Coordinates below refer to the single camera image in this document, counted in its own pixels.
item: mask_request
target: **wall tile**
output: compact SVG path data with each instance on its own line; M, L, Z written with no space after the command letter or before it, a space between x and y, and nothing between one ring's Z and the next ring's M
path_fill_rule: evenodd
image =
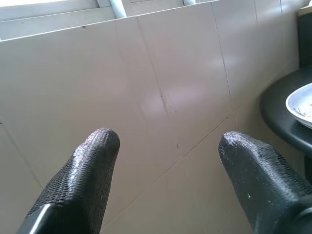
M188 183L205 233L218 233L237 204L233 187L218 153L222 135L235 130L234 119L222 122L183 158Z
M138 20L185 155L231 111L211 4L157 12Z
M254 1L212 3L233 106L236 109L265 78Z
M118 133L106 223L179 159L140 37L128 18L0 46L0 116L42 185L93 130Z
M285 64L285 38L280 0L255 0L258 36L266 73L272 78Z
M116 21L116 34L127 79L131 85L138 109L143 116L142 123L146 128L146 135L150 140L149 151L146 153L153 156L153 161L149 165L153 169L146 168L140 170L144 170L146 173L148 170L157 170L160 176L179 160L176 137L169 123L145 44L140 36L136 18ZM142 155L137 155L137 157L137 161L142 161L142 159L139 159ZM119 173L113 180L107 212L104 217L104 225L110 222L124 208L124 205L131 201L130 199L135 198L134 195L129 196L127 192L133 190L131 188L133 183L125 185L123 182L124 172L129 170L125 167L128 167L129 164L131 163L125 161L121 165L121 170L115 171L116 174ZM137 173L135 172L137 170L136 167L132 168L133 173Z
M171 168L101 233L203 234L182 164Z
M270 144L271 131L260 113L260 97L253 97L235 111L237 130Z
M1 232L14 234L30 211L41 187L0 125L0 226Z

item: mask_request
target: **round table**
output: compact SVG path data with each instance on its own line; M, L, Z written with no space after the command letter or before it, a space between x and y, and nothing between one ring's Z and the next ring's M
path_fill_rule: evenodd
M309 83L312 83L312 66L281 78L262 94L260 111L274 133L307 155L306 179L312 182L312 130L295 120L285 105L289 94Z

